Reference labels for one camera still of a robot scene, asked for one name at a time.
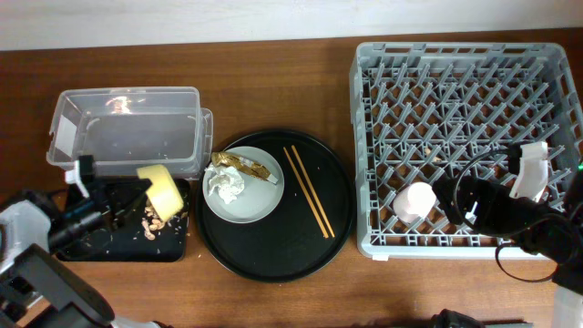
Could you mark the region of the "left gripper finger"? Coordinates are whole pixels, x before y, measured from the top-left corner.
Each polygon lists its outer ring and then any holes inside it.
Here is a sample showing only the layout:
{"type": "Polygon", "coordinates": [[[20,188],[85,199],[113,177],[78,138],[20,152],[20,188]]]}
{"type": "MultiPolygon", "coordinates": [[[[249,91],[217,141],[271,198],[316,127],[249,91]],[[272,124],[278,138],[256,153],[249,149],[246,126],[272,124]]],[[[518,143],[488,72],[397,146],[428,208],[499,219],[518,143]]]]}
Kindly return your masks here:
{"type": "Polygon", "coordinates": [[[112,229],[119,230],[140,216],[146,199],[146,193],[143,191],[123,191],[116,194],[111,211],[112,229]]]}
{"type": "Polygon", "coordinates": [[[110,192],[136,192],[145,193],[152,186],[150,179],[139,179],[136,177],[121,177],[107,179],[107,189],[110,192]]]}

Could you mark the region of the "food scraps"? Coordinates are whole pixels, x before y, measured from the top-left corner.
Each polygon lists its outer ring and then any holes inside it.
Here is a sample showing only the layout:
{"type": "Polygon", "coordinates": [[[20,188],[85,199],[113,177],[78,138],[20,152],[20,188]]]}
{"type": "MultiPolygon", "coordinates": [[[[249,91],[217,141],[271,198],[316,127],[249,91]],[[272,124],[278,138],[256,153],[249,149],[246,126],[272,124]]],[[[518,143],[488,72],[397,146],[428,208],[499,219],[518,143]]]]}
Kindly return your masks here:
{"type": "Polygon", "coordinates": [[[144,229],[144,236],[148,241],[154,241],[166,225],[169,219],[161,219],[149,200],[146,201],[142,214],[141,225],[144,229]]]}

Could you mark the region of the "yellow bowl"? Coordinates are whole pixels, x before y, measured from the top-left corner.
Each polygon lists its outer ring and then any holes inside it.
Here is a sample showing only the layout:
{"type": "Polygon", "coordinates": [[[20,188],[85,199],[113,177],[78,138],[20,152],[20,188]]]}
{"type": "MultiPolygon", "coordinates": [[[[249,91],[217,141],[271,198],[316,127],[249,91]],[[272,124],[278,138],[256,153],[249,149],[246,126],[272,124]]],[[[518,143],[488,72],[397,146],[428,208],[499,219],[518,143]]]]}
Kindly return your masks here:
{"type": "Polygon", "coordinates": [[[139,179],[151,182],[146,194],[159,219],[166,222],[184,207],[178,187],[167,168],[161,164],[137,169],[139,179]]]}

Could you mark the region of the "pink cup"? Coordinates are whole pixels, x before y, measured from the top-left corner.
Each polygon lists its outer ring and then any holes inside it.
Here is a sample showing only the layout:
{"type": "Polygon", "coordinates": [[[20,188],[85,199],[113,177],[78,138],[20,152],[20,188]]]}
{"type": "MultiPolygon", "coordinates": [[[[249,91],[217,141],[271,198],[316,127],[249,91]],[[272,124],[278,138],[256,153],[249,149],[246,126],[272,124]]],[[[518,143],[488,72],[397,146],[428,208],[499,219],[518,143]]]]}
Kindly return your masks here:
{"type": "Polygon", "coordinates": [[[415,182],[400,191],[394,199],[395,215],[406,223],[419,217],[426,217],[436,203],[432,186],[425,182],[415,182]]]}

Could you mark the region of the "white tissue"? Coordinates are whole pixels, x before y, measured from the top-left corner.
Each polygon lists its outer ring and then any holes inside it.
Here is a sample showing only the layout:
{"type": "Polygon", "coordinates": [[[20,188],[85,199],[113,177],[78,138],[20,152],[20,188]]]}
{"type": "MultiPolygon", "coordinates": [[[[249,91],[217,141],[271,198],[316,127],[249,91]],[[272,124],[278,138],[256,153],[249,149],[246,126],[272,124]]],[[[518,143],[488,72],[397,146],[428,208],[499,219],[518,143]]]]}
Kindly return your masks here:
{"type": "Polygon", "coordinates": [[[214,166],[205,169],[209,196],[217,195],[225,204],[231,204],[245,189],[240,172],[232,166],[214,166]]]}

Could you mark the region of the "gold snack wrapper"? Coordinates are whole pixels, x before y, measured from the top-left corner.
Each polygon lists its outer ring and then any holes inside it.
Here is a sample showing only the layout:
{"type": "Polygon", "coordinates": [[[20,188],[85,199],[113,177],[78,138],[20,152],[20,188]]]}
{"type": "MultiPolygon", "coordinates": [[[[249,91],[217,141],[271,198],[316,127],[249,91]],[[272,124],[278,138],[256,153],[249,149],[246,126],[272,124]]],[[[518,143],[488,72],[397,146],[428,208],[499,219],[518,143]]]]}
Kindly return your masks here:
{"type": "Polygon", "coordinates": [[[211,154],[211,162],[215,167],[225,166],[233,167],[236,170],[249,175],[255,179],[269,181],[272,184],[277,184],[278,179],[268,170],[267,167],[251,159],[247,159],[241,155],[236,155],[229,152],[214,152],[211,154]]]}

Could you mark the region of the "grey plate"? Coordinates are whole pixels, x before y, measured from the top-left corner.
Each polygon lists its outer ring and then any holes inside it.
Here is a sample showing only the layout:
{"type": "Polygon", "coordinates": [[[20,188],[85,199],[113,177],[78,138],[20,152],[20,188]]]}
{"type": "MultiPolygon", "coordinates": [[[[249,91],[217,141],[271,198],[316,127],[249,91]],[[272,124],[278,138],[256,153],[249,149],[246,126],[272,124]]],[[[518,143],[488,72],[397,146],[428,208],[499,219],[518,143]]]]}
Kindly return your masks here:
{"type": "Polygon", "coordinates": [[[259,162],[278,181],[271,183],[241,173],[244,189],[235,200],[227,204],[217,190],[210,192],[210,180],[218,177],[218,174],[207,167],[202,181],[204,200],[214,214],[231,223],[243,224],[263,219],[274,211],[284,191],[285,178],[280,163],[267,151],[254,147],[241,146],[228,149],[227,152],[259,162]]]}

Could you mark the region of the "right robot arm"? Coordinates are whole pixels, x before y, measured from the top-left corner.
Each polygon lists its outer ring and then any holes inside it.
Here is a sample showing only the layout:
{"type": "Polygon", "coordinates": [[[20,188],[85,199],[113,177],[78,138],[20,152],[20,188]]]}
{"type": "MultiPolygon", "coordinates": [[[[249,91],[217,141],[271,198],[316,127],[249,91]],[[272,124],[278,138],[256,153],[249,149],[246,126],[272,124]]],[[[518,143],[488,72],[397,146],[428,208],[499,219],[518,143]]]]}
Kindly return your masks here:
{"type": "Polygon", "coordinates": [[[509,246],[541,254],[556,269],[540,282],[556,286],[554,327],[582,325],[582,172],[578,171],[564,197],[563,212],[546,203],[513,199],[510,188],[484,179],[441,179],[432,187],[446,217],[487,237],[505,239],[495,259],[509,246]]]}

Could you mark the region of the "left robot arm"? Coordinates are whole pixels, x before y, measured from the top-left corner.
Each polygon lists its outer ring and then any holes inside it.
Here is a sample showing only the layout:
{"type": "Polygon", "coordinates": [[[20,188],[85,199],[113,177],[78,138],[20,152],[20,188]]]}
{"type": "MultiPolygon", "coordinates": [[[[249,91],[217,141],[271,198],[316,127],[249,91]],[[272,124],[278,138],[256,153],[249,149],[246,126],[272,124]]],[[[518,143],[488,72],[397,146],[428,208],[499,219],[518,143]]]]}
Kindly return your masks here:
{"type": "Polygon", "coordinates": [[[38,301],[49,305],[31,327],[137,327],[114,313],[91,285],[55,258],[88,234],[121,228],[145,199],[147,179],[89,183],[89,193],[60,210],[50,192],[22,190],[1,206],[1,324],[16,327],[38,301]]]}

